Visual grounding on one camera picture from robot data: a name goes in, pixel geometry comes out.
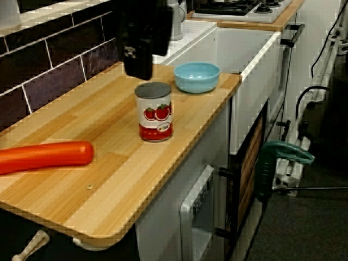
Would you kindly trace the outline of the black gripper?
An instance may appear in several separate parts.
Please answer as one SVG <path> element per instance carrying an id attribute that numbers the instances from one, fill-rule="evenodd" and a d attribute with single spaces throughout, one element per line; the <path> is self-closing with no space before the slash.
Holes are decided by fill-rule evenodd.
<path id="1" fill-rule="evenodd" d="M 152 78 L 153 54 L 166 56 L 173 10 L 166 1 L 114 1 L 121 60 L 127 75 L 142 80 Z"/>

